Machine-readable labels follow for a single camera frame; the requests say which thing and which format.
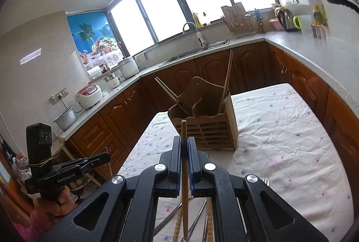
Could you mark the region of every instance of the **wall switch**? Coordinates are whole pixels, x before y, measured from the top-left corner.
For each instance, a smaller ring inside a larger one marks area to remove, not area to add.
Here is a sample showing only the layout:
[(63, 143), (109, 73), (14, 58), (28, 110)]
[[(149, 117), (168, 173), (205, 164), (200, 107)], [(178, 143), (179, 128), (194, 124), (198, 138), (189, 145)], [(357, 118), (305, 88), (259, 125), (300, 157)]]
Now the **wall switch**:
[(50, 101), (51, 103), (54, 105), (56, 104), (57, 102), (60, 101), (60, 98), (64, 98), (66, 95), (69, 94), (69, 91), (67, 90), (67, 88), (64, 88), (63, 90), (61, 90), (60, 92), (58, 92), (57, 94), (53, 95), (50, 97)]
[(291, 3), (292, 5), (295, 5), (295, 4), (299, 4), (299, 1), (298, 1), (298, 0), (290, 0), (290, 3)]

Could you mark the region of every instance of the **electric kettle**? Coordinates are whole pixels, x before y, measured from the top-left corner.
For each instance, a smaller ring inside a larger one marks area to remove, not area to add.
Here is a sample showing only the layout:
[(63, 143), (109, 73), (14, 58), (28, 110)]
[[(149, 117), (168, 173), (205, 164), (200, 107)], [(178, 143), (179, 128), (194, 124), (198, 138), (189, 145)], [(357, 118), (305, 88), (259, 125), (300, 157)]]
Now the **electric kettle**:
[(293, 14), (289, 9), (281, 7), (278, 11), (277, 18), (285, 31), (291, 32), (298, 30), (293, 24)]

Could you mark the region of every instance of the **tablecloth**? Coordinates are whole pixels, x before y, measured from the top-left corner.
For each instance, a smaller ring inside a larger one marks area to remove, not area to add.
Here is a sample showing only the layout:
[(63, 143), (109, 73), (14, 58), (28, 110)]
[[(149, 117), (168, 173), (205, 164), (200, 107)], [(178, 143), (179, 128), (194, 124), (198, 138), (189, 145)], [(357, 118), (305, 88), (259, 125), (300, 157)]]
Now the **tablecloth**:
[[(233, 95), (232, 101), (238, 126), (236, 151), (208, 150), (211, 162), (233, 175), (270, 178), (270, 187), (330, 242), (340, 241), (353, 223), (350, 186), (339, 155), (312, 110), (289, 84)], [(158, 113), (119, 174), (135, 176), (158, 163), (177, 135), (167, 112)], [(203, 201), (190, 201), (190, 225)], [(179, 202), (179, 197), (160, 198), (156, 225)], [(155, 236), (155, 242), (172, 241), (176, 217)], [(191, 241), (201, 242), (204, 218), (205, 213)]]

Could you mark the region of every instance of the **hand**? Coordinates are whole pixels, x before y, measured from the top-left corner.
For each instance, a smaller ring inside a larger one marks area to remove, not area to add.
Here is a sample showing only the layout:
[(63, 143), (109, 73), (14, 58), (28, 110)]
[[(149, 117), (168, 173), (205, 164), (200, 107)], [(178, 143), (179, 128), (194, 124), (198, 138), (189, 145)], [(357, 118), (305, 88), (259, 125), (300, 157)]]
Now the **hand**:
[(58, 221), (60, 216), (67, 215), (74, 207), (75, 202), (70, 196), (70, 189), (64, 186), (58, 203), (54, 201), (45, 200), (41, 197), (33, 200), (35, 207), (35, 219), (45, 230), (50, 230)]

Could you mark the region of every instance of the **faucet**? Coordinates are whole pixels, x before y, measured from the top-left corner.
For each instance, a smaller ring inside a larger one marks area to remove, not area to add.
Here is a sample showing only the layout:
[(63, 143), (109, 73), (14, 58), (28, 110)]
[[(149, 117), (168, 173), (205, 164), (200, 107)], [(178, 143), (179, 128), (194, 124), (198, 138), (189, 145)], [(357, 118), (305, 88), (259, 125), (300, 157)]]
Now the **faucet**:
[(184, 31), (184, 27), (188, 24), (188, 27), (190, 26), (190, 24), (193, 24), (196, 28), (196, 32), (197, 32), (197, 38), (198, 38), (198, 41), (200, 42), (200, 45), (202, 47), (202, 49), (207, 49), (207, 41), (203, 38), (203, 35), (202, 33), (199, 31), (199, 29), (197, 28), (197, 25), (194, 23), (194, 22), (191, 22), (191, 21), (187, 21), (184, 25), (183, 25), (183, 28), (182, 28), (182, 32), (183, 34), (185, 34), (185, 31)]

